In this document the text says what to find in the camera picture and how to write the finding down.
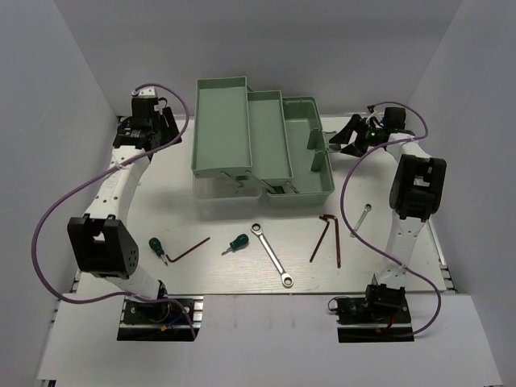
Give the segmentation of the small silver ratchet wrench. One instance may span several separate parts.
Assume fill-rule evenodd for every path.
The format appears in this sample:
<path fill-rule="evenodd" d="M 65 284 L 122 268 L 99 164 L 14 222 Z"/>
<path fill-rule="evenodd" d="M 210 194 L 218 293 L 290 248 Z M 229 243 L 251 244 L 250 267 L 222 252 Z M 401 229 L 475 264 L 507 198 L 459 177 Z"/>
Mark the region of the small silver ratchet wrench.
<path fill-rule="evenodd" d="M 370 203 L 366 203 L 364 205 L 364 210 L 363 210 L 361 216 L 357 220 L 355 226 L 353 227 L 353 230 L 350 232 L 350 237 L 351 238 L 355 238 L 356 237 L 356 232 L 360 229 L 360 226 L 362 225 L 362 223 L 366 219 L 366 217 L 367 217 L 368 213 L 371 211 L 371 209 L 372 209 L 372 205 Z"/>

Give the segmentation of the long brown hex key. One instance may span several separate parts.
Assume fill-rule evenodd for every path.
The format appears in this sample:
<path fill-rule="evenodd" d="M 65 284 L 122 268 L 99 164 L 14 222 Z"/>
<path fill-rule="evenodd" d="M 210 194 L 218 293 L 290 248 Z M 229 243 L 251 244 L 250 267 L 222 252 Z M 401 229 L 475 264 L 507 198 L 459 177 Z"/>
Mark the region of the long brown hex key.
<path fill-rule="evenodd" d="M 339 235 L 339 220 L 338 217 L 333 214 L 323 214 L 321 219 L 329 222 L 333 221 L 335 224 L 335 254 L 336 254 L 336 264 L 337 268 L 341 268 L 341 245 L 340 245 L 340 235 Z"/>

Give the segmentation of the green cantilever toolbox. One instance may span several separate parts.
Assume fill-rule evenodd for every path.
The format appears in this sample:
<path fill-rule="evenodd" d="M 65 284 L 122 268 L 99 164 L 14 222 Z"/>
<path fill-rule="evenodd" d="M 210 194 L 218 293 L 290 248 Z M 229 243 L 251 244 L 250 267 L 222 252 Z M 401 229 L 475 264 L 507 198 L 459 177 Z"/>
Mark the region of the green cantilever toolbox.
<path fill-rule="evenodd" d="M 257 91 L 246 77 L 198 80 L 196 181 L 233 197 L 258 189 L 273 206 L 321 206 L 335 190 L 330 152 L 315 98 Z"/>

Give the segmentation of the green stubby screwdriver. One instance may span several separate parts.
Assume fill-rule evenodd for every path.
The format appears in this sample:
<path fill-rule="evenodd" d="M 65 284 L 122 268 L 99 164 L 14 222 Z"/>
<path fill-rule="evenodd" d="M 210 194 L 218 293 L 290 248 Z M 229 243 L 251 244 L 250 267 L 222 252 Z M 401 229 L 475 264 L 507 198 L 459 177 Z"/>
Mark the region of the green stubby screwdriver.
<path fill-rule="evenodd" d="M 148 245 L 152 251 L 164 262 L 165 265 L 169 264 L 161 242 L 156 237 L 150 238 Z"/>
<path fill-rule="evenodd" d="M 224 250 L 221 255 L 224 256 L 229 252 L 236 252 L 242 248 L 247 247 L 249 244 L 249 237 L 247 234 L 238 235 L 233 241 L 229 243 L 229 247 Z"/>

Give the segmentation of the short brown hex key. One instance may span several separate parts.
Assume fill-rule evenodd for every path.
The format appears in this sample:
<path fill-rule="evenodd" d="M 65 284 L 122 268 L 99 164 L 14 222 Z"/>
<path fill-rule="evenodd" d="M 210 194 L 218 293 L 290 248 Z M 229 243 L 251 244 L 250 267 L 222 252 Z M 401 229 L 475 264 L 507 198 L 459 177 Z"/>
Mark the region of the short brown hex key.
<path fill-rule="evenodd" d="M 326 233 L 330 227 L 330 217 L 327 214 L 321 215 L 319 217 L 320 220 L 324 221 L 325 227 L 322 230 L 321 235 L 318 237 L 317 243 L 315 244 L 314 250 L 311 253 L 309 262 L 312 263 L 314 261 L 314 258 L 316 257 L 318 250 L 320 249 L 320 246 L 326 236 Z"/>

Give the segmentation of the dark brown hex key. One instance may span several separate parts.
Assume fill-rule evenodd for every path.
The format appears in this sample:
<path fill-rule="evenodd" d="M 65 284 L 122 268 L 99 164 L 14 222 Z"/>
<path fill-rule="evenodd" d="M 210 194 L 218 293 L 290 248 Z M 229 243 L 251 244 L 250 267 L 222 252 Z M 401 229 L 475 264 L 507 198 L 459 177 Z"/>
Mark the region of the dark brown hex key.
<path fill-rule="evenodd" d="M 194 250 L 196 250 L 197 248 L 201 247 L 204 243 L 207 243 L 208 241 L 211 240 L 211 237 L 206 237 L 205 239 L 203 239 L 201 242 L 195 244 L 194 246 L 192 246 L 191 248 L 189 248 L 188 250 L 186 250 L 185 252 L 181 253 L 179 256 L 175 257 L 175 258 L 171 258 L 168 254 L 165 254 L 164 257 L 165 259 L 169 262 L 169 263 L 175 263 L 177 261 L 179 261 L 180 259 L 182 259 L 183 257 L 189 255 L 191 252 L 193 252 Z"/>

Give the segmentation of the large silver ratchet wrench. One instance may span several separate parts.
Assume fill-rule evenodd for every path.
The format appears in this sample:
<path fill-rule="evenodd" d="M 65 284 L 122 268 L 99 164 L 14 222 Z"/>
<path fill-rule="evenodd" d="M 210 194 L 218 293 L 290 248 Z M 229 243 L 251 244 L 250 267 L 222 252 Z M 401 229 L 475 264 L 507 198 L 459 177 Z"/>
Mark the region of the large silver ratchet wrench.
<path fill-rule="evenodd" d="M 259 223 L 253 223 L 251 225 L 251 232 L 253 235 L 255 235 L 258 238 L 258 240 L 260 241 L 264 250 L 267 252 L 269 259 L 272 261 L 274 267 L 276 268 L 276 270 L 278 271 L 278 274 L 280 275 L 282 285 L 287 289 L 291 288 L 294 284 L 294 280 L 285 271 L 281 262 L 277 258 L 276 253 L 274 252 L 272 246 L 270 245 L 269 241 L 267 240 L 267 238 L 263 232 L 262 226 Z"/>

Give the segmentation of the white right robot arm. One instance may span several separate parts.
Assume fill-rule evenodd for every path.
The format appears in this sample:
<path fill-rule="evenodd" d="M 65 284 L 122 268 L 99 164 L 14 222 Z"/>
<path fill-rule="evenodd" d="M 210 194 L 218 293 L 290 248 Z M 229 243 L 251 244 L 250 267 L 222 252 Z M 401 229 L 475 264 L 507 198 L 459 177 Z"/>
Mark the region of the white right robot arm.
<path fill-rule="evenodd" d="M 372 285 L 400 290 L 406 287 L 409 262 L 420 231 L 438 210 L 447 163 L 423 151 L 420 136 L 406 128 L 407 106 L 383 102 L 385 109 L 367 107 L 364 116 L 353 114 L 339 132 L 327 139 L 327 147 L 363 160 L 374 150 L 384 150 L 397 162 L 397 170 L 389 192 L 392 223 L 383 265 L 373 274 Z"/>

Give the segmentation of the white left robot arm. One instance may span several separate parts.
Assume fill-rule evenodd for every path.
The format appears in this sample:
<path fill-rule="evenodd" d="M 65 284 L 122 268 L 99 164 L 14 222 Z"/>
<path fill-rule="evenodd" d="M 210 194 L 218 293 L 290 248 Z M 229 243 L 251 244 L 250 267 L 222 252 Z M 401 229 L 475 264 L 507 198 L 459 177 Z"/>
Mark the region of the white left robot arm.
<path fill-rule="evenodd" d="M 67 225 L 78 268 L 121 290 L 145 298 L 143 312 L 152 321 L 169 316 L 170 301 L 162 297 L 161 283 L 139 263 L 139 248 L 126 227 L 140 178 L 151 163 L 149 151 L 179 134 L 171 108 L 159 109 L 153 87 L 131 99 L 131 116 L 120 123 L 112 145 L 110 167 L 89 207 Z"/>

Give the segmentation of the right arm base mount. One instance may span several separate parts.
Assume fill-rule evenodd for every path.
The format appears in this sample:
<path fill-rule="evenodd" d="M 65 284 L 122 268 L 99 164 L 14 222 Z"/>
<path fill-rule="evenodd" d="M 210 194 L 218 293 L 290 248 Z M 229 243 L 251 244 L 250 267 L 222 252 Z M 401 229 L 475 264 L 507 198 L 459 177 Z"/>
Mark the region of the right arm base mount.
<path fill-rule="evenodd" d="M 414 341 L 403 288 L 368 285 L 363 297 L 337 296 L 327 303 L 327 309 L 337 317 L 340 343 Z"/>

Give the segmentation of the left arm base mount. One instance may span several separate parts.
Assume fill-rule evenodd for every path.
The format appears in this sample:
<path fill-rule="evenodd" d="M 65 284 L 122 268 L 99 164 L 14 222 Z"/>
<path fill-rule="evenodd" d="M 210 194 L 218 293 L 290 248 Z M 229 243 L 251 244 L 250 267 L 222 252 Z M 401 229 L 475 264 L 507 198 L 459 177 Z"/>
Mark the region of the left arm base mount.
<path fill-rule="evenodd" d="M 202 325 L 203 296 L 185 296 L 173 302 L 123 303 L 117 340 L 120 342 L 193 342 Z"/>

